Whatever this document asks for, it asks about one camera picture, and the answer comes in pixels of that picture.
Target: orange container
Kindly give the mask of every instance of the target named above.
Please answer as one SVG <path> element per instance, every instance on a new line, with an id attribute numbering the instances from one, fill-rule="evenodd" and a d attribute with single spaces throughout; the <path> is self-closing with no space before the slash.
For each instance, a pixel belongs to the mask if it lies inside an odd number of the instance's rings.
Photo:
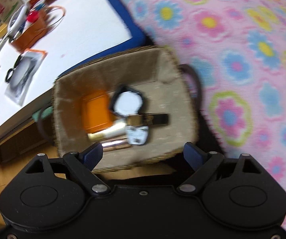
<path id="1" fill-rule="evenodd" d="M 82 98 L 82 120 L 87 133 L 96 133 L 113 125 L 109 103 L 110 97 L 102 90 Z"/>

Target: blue edge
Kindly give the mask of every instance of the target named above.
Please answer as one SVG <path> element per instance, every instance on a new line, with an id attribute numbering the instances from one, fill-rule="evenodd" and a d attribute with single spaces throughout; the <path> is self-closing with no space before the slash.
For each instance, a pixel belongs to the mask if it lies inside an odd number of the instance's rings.
<path id="1" fill-rule="evenodd" d="M 120 0 L 108 0 L 108 1 L 113 6 L 115 11 L 121 16 L 121 18 L 125 22 L 125 24 L 127 25 L 129 31 L 131 32 L 132 38 L 121 43 L 121 44 L 119 44 L 119 45 L 117 45 L 117 46 L 111 47 L 107 50 L 104 50 L 104 51 L 102 51 L 102 52 L 100 52 L 94 56 L 91 56 L 91 57 L 83 60 L 82 62 L 72 66 L 68 70 L 61 73 L 59 75 L 59 77 L 68 73 L 69 71 L 73 70 L 74 68 L 76 68 L 76 67 L 78 67 L 84 63 L 87 63 L 91 60 L 94 60 L 94 59 L 97 59 L 100 57 L 104 57 L 104 56 L 107 56 L 110 54 L 114 54 L 117 52 L 122 52 L 122 51 L 125 51 L 127 49 L 139 47 L 145 43 L 146 36 L 145 36 L 144 32 L 133 22 L 131 15 L 127 11 L 126 7 L 122 4 L 122 2 Z"/>

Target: beige fabric lining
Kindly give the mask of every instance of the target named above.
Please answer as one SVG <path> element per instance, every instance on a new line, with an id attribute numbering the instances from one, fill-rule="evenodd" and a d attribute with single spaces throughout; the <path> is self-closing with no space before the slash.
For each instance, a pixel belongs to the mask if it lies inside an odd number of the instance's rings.
<path id="1" fill-rule="evenodd" d="M 167 50 L 150 48 L 86 64 L 56 80 L 53 116 L 60 156 L 91 145 L 82 125 L 81 98 L 98 89 L 113 92 L 120 83 L 144 94 L 144 112 L 168 113 L 170 124 L 151 127 L 143 146 L 105 152 L 97 172 L 171 157 L 196 140 L 195 113 L 177 65 Z"/>

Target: plastic package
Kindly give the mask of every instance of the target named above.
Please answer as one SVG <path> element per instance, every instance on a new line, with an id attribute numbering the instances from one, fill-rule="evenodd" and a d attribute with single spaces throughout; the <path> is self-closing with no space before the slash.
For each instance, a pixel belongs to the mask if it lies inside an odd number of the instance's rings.
<path id="1" fill-rule="evenodd" d="M 40 50 L 26 50 L 26 52 L 22 54 L 20 63 L 15 68 L 8 87 L 5 90 L 5 95 L 16 104 L 22 106 L 32 77 L 38 70 L 45 56 L 46 52 Z"/>

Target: black compact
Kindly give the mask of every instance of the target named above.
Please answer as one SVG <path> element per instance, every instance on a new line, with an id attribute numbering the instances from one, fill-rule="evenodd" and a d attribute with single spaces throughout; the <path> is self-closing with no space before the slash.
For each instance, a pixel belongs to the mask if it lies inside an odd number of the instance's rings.
<path id="1" fill-rule="evenodd" d="M 143 107 L 145 98 L 143 94 L 125 84 L 121 84 L 114 92 L 108 109 L 121 118 L 135 115 Z"/>

